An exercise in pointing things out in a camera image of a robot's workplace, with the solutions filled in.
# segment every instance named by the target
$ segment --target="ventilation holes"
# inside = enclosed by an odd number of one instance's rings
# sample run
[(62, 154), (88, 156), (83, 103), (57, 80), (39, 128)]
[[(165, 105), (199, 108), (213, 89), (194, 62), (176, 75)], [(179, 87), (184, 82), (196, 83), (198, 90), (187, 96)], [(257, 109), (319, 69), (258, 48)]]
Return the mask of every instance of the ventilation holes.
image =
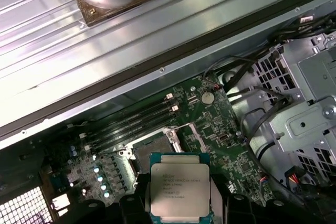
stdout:
[(39, 187), (0, 205), (0, 223), (48, 223), (51, 216)]
[[(273, 52), (268, 57), (264, 57), (255, 64), (255, 73), (257, 74), (261, 85), (270, 90), (284, 92), (294, 89), (296, 86), (288, 73), (287, 67), (283, 66), (280, 54)], [(271, 103), (277, 101), (276, 97), (270, 94), (268, 99)]]
[(318, 174), (319, 170), (316, 167), (316, 163), (314, 162), (314, 160), (310, 159), (310, 158), (306, 158), (304, 156), (298, 156), (299, 157), (299, 161), (301, 162), (301, 165), (303, 167), (303, 169), (313, 173), (313, 174)]
[(331, 161), (331, 154), (328, 150), (314, 148), (317, 157), (319, 158), (319, 166), (322, 169), (322, 172), (325, 177), (328, 176), (329, 173), (336, 172), (336, 166)]

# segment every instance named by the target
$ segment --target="metal panel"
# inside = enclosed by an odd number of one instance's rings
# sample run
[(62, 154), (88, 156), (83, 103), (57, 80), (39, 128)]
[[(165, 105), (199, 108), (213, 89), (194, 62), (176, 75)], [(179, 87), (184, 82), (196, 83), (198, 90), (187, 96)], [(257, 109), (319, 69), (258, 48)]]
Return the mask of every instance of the metal panel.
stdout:
[(279, 0), (154, 0), (88, 28), (74, 0), (0, 0), (0, 126)]
[(299, 68), (317, 100), (336, 95), (336, 49), (331, 48), (300, 62)]
[[(325, 7), (326, 10), (322, 13), (326, 14), (336, 8), (335, 3), (336, 2), (333, 0), (315, 0), (309, 4), (301, 6), (299, 11), (293, 9), (290, 12), (263, 23), (262, 25), (258, 25), (182, 60), (169, 64), (165, 66), (165, 71), (163, 72), (157, 70), (110, 92), (102, 94), (100, 97), (86, 101), (81, 105), (76, 105), (71, 109), (67, 108), (58, 113), (50, 114), (47, 118), (42, 118), (34, 123), (28, 122), (27, 124), (20, 124), (15, 131), (8, 133), (3, 127), (0, 129), (0, 134), (3, 134), (0, 138), (0, 149), (33, 136), (36, 133), (59, 123), (64, 123), (64, 125), (66, 125), (72, 120), (80, 121), (94, 119), (96, 116), (104, 116), (104, 113), (107, 115), (120, 110), (121, 108), (133, 104), (153, 93), (199, 74), (213, 62), (223, 57), (223, 55), (237, 54), (255, 48), (257, 45), (262, 44), (265, 37), (272, 31), (279, 26), (283, 26), (284, 23), (286, 24), (288, 20), (293, 19), (297, 15), (302, 15), (315, 8), (319, 10), (321, 7)], [(251, 80), (252, 78), (248, 78), (248, 86), (251, 85)], [(238, 108), (238, 113), (239, 115), (241, 115), (241, 113), (246, 113), (247, 111), (254, 109), (255, 106), (260, 105), (254, 104), (251, 106), (250, 103), (244, 103), (242, 110)]]
[[(279, 112), (269, 123), (274, 133), (280, 136), (278, 143), (282, 150), (294, 152), (323, 139), (323, 132), (336, 125), (335, 105), (335, 99), (327, 97), (313, 105), (302, 102)], [(326, 114), (328, 108), (333, 116)]]

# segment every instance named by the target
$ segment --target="cable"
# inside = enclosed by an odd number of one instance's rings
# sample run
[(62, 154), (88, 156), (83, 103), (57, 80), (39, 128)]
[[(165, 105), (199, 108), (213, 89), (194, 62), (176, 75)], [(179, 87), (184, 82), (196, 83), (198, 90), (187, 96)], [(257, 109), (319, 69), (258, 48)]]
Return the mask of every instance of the cable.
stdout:
[(206, 74), (213, 68), (215, 68), (218, 64), (220, 64), (221, 62), (223, 62), (224, 60), (227, 60), (228, 58), (234, 58), (234, 59), (239, 59), (242, 61), (249, 61), (251, 63), (257, 63), (258, 61), (256, 60), (252, 60), (252, 59), (248, 59), (248, 58), (244, 58), (244, 57), (240, 57), (240, 56), (236, 56), (236, 55), (226, 55), (223, 58), (217, 60), (216, 62), (214, 62), (213, 64), (211, 64), (203, 73), (203, 79), (205, 79)]
[[(330, 33), (336, 28), (336, 23), (333, 22), (332, 18), (336, 14), (336, 11), (331, 12), (324, 17), (317, 18), (316, 20), (312, 20), (310, 22), (302, 23), (302, 24), (292, 24), (287, 27), (276, 31), (268, 38), (268, 43), (257, 50), (255, 53), (246, 56), (244, 59), (252, 59), (258, 61), (262, 57), (269, 54), (269, 49), (278, 44), (283, 44), (284, 41), (289, 39), (299, 39), (299, 38), (307, 38), (312, 37), (321, 33)], [(243, 62), (241, 59), (239, 62), (233, 62), (230, 66), (226, 67), (226, 71), (238, 67), (242, 65)], [(253, 66), (253, 62), (245, 63), (237, 73), (224, 85), (224, 91), (227, 93), (231, 90), (240, 79), (244, 76), (244, 74)], [(225, 71), (219, 69), (218, 74), (222, 74)]]
[(253, 136), (256, 134), (260, 126), (265, 123), (268, 119), (270, 119), (272, 116), (276, 114), (279, 110), (286, 107), (288, 105), (288, 100), (286, 98), (279, 100), (276, 102), (276, 104), (270, 108), (252, 127), (252, 130), (250, 132), (250, 135), (248, 137), (247, 143), (249, 144), (253, 138)]
[(258, 112), (258, 111), (260, 111), (260, 110), (263, 111), (264, 114), (266, 113), (266, 111), (265, 111), (264, 108), (256, 108), (256, 109), (254, 109), (254, 110), (251, 110), (251, 111), (247, 112), (245, 115), (243, 115), (243, 116), (241, 117), (241, 119), (240, 119), (240, 132), (242, 133), (243, 136), (246, 136), (246, 134), (244, 134), (244, 121), (245, 121), (246, 117), (247, 117), (248, 115), (251, 115), (251, 114), (253, 114), (253, 113), (256, 113), (256, 112)]
[[(253, 59), (258, 61), (262, 57), (269, 54), (269, 48), (271, 47), (270, 44), (265, 45), (255, 53), (247, 56), (246, 58)], [(248, 62), (244, 64), (237, 73), (224, 85), (224, 91), (227, 93), (230, 91), (237, 83), (241, 80), (241, 78), (244, 76), (244, 74), (253, 66), (253, 62)]]
[(267, 145), (265, 145), (264, 148), (262, 148), (262, 150), (260, 151), (259, 155), (258, 155), (258, 160), (260, 161), (263, 154), (268, 150), (270, 149), (272, 146), (275, 146), (275, 142), (270, 142), (268, 143)]
[(258, 167), (267, 175), (268, 180), (270, 182), (276, 183), (279, 188), (283, 191), (286, 192), (288, 194), (288, 198), (292, 198), (294, 200), (296, 200), (297, 202), (299, 202), (302, 206), (305, 207), (305, 202), (298, 197), (296, 194), (294, 194), (290, 189), (288, 189), (287, 187), (285, 187), (282, 183), (280, 183), (272, 174), (268, 173), (268, 171), (264, 168), (264, 166), (261, 164), (261, 162), (259, 161), (259, 159), (257, 158), (257, 156), (255, 155), (254, 151), (251, 148), (251, 140), (254, 137), (255, 133), (257, 132), (257, 130), (259, 129), (259, 127), (269, 118), (271, 118), (273, 115), (275, 115), (277, 113), (278, 110), (284, 108), (285, 106), (288, 105), (287, 99), (281, 99), (279, 100), (270, 110), (268, 110), (258, 121), (257, 123), (252, 127), (252, 131), (250, 132), (249, 137), (246, 140), (246, 150), (248, 151), (248, 153), (250, 154), (251, 159), (253, 160), (253, 162), (258, 165)]
[(281, 93), (278, 93), (278, 92), (275, 92), (273, 90), (270, 90), (270, 89), (266, 89), (266, 88), (263, 88), (263, 87), (259, 87), (259, 86), (252, 86), (253, 89), (250, 89), (250, 88), (245, 88), (245, 89), (242, 89), (238, 92), (235, 92), (235, 93), (231, 93), (231, 94), (228, 94), (227, 97), (228, 98), (232, 98), (232, 97), (236, 97), (238, 95), (242, 95), (242, 94), (246, 94), (248, 92), (253, 92), (254, 90), (260, 90), (260, 91), (263, 91), (265, 93), (268, 93), (270, 95), (273, 95), (274, 97), (277, 97), (279, 99), (282, 99), (284, 98), (285, 96)]

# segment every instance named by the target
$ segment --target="wire bundle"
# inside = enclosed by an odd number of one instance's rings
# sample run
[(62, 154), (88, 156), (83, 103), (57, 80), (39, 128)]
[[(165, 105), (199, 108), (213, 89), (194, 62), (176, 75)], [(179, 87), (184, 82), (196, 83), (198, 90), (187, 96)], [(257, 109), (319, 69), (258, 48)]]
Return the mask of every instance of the wire bundle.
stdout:
[(215, 70), (215, 73), (220, 75), (230, 69), (242, 65), (236, 74), (223, 86), (224, 91), (227, 93), (237, 85), (240, 79), (253, 66), (254, 63), (270, 53), (269, 49), (271, 47), (274, 47), (278, 44), (284, 44), (291, 39), (308, 38), (322, 33), (329, 34), (333, 31), (336, 31), (336, 11), (315, 20), (304, 22), (302, 24), (292, 23), (291, 25), (276, 31), (271, 36), (269, 36), (267, 43), (251, 54), (246, 55), (245, 57), (228, 55), (216, 61), (204, 72), (203, 79), (206, 79), (206, 75), (210, 72), (210, 70), (218, 67), (221, 63), (223, 63), (224, 60), (227, 60), (228, 58), (236, 58), (237, 60), (234, 62), (231, 62), (226, 66), (217, 68)]
[(290, 181), (292, 181), (293, 183), (295, 183), (296, 185), (300, 184), (300, 181), (298, 179), (298, 177), (296, 176), (296, 174), (292, 174), (291, 176), (288, 177)]
[(268, 182), (267, 177), (266, 177), (266, 176), (262, 177), (262, 178), (259, 180), (259, 182), (260, 182), (261, 184), (262, 184), (262, 183), (267, 183), (267, 182)]

